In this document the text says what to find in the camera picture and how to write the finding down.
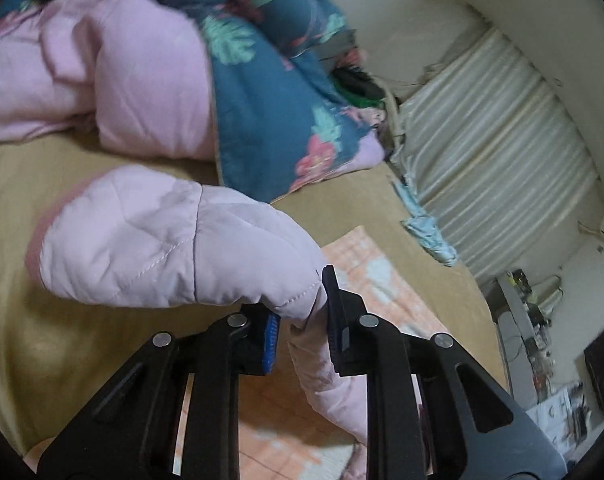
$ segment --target curtain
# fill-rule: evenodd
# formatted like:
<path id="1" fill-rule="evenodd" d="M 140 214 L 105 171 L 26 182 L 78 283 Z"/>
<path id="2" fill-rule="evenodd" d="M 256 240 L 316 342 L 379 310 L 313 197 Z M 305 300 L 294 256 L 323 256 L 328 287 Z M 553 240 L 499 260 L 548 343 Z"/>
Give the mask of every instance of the curtain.
<path id="1" fill-rule="evenodd" d="M 598 177 L 552 86 L 495 28 L 402 104 L 399 121 L 392 161 L 479 283 Z"/>

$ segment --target light blue cloth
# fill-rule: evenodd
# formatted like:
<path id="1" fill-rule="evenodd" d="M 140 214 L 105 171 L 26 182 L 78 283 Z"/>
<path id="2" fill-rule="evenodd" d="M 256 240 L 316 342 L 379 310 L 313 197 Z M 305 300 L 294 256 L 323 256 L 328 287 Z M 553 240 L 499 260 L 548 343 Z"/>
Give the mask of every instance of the light blue cloth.
<path id="1" fill-rule="evenodd" d="M 453 267 L 458 262 L 458 252 L 442 237 L 435 218 L 418 203 L 415 193 L 408 186 L 398 180 L 393 182 L 393 186 L 411 214 L 411 218 L 402 221 L 404 228 L 417 238 L 424 250 L 441 264 Z"/>

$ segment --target yellow bed sheet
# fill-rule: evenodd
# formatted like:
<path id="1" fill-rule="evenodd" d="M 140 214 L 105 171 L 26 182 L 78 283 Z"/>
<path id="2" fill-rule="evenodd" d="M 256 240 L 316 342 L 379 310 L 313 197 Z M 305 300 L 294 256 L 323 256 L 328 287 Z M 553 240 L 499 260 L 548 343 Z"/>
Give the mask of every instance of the yellow bed sheet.
<path id="1" fill-rule="evenodd" d="M 0 146 L 0 429 L 18 452 L 59 433 L 150 335 L 200 332 L 231 310 L 85 306 L 29 281 L 24 253 L 42 212 L 78 182 L 130 162 L 104 153 L 95 134 L 53 134 Z M 217 182 L 209 164 L 148 165 L 204 184 Z M 348 174 L 307 186 L 275 206 L 321 246 L 363 225 L 441 322 L 504 384 L 495 329 L 479 289 L 464 266 L 441 266 L 403 231 L 399 221 L 406 211 L 390 175 L 386 166 Z"/>

